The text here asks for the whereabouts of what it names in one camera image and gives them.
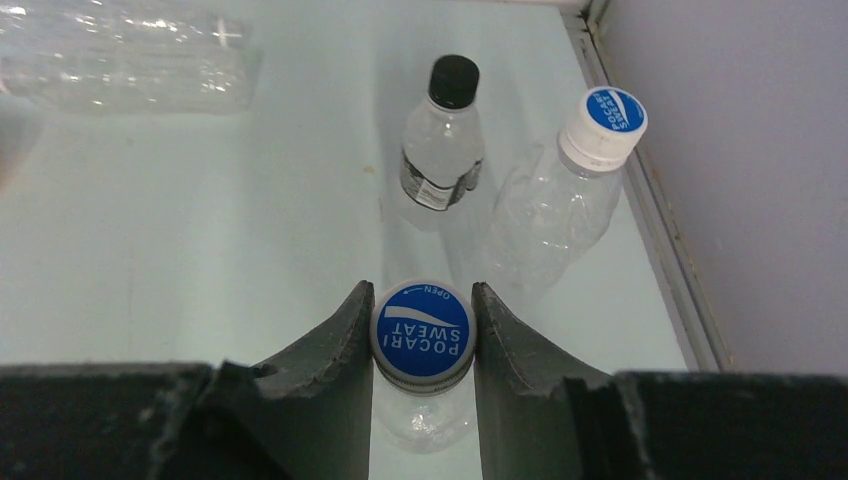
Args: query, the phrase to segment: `metal frame edge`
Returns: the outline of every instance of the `metal frame edge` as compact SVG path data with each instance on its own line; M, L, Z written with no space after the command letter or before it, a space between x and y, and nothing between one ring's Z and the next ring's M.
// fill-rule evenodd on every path
M602 62L604 57L599 53L602 50L592 35L597 32L609 3L609 0L594 0L579 16L566 9L560 10L583 77L590 87L611 84ZM662 190L646 167L646 158L644 150L637 147L627 162L624 188L631 205L637 207L634 216L684 360L690 370L728 370L730 357Z

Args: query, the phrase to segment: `black bottle cap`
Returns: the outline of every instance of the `black bottle cap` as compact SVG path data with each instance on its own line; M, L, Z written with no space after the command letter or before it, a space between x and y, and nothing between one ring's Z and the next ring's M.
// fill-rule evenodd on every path
M480 70L461 55L445 55L433 64L430 98L436 105L459 110L474 103Z

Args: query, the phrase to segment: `gray wall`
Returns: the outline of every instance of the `gray wall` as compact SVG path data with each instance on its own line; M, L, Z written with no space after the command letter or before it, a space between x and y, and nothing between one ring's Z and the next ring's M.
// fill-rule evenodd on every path
M848 1L612 0L598 38L734 369L848 374Z

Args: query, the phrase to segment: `black and white label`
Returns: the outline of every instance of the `black and white label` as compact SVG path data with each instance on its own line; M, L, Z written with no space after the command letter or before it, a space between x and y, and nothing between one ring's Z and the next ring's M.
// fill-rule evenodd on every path
M465 182L468 175L457 179L457 183L442 187L429 181L412 162L403 154L403 165L400 170L400 184L403 191L416 203L431 210L443 212L449 206L458 202L465 194Z
M465 189L469 192L477 188L477 181L480 180L480 170L483 169L483 159L477 160L474 162L474 166L471 167L471 170L468 171L465 176L467 177L465 181Z

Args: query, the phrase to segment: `bottle label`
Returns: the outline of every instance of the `bottle label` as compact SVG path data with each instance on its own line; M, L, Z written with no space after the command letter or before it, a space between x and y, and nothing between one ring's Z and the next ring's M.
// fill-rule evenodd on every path
M459 177L454 185L441 187L428 180L409 161L406 153L403 154L403 165L400 171L401 187L409 198L431 210L443 212L458 202L465 195L467 176L468 174Z
M477 188L477 182L480 180L480 170L483 169L483 159L474 162L474 166L466 175L468 178L465 181L465 189L469 192Z
M598 90L586 101L589 115L598 125L614 132L632 132L645 123L645 110L623 90Z

